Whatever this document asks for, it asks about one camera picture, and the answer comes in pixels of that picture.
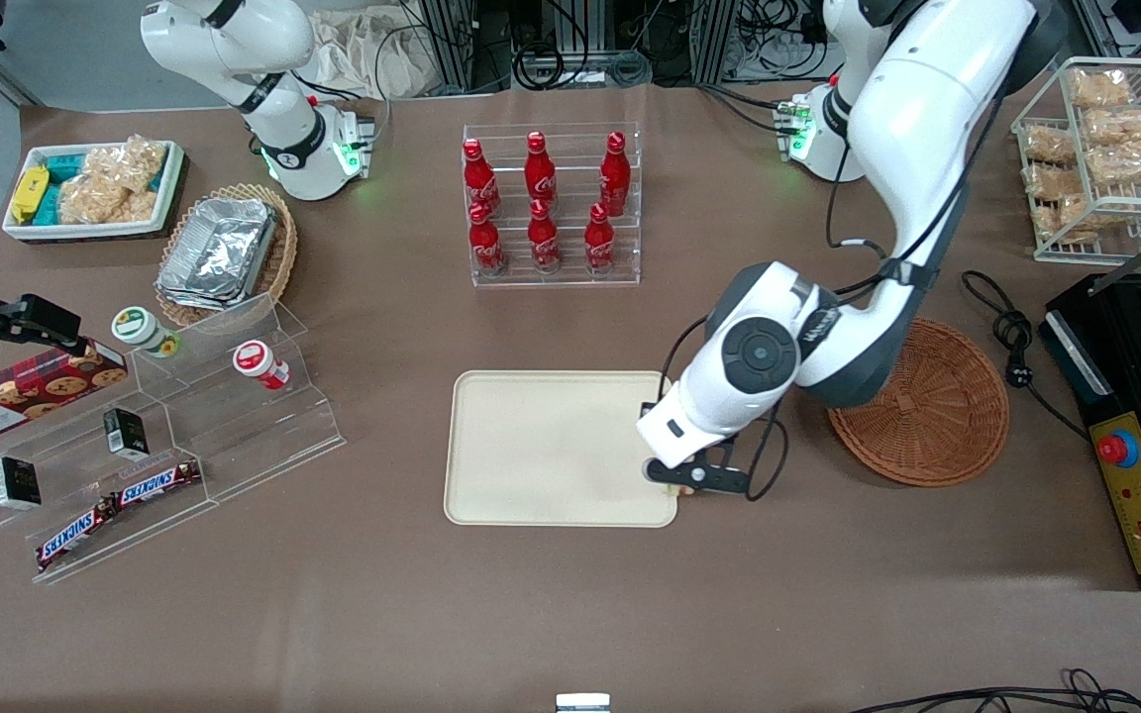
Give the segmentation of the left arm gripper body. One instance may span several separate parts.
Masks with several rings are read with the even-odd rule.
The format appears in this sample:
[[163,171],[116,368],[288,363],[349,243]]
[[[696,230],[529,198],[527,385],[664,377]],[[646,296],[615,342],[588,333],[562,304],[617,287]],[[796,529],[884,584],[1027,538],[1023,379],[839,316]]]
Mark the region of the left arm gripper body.
[[662,465],[679,465],[738,434],[741,416],[742,392],[674,388],[639,419],[637,429]]

